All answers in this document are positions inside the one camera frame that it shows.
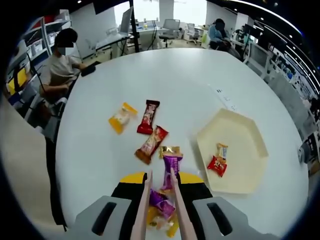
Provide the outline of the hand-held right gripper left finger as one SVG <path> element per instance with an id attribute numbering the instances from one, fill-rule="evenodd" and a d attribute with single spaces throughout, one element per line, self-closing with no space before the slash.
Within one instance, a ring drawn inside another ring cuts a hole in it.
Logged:
<path id="1" fill-rule="evenodd" d="M 52 216 L 57 225 L 62 225 L 64 229 L 66 229 L 67 224 L 65 222 L 61 203 L 58 197 L 58 187 L 54 182 L 55 177 L 50 174 L 49 178 Z M 130 200 L 130 205 L 125 213 L 120 229 L 120 240 L 128 240 L 130 238 L 146 180 L 147 173 L 145 172 L 137 172 L 127 175 L 118 183 L 111 195 L 114 198 Z"/>

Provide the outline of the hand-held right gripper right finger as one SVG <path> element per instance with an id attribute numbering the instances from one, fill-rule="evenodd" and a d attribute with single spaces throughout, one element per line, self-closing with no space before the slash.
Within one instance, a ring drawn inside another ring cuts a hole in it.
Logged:
<path id="1" fill-rule="evenodd" d="M 214 197 L 197 175 L 179 172 L 177 185 L 197 240 L 276 240 L 249 225 L 245 213 L 222 197 Z"/>

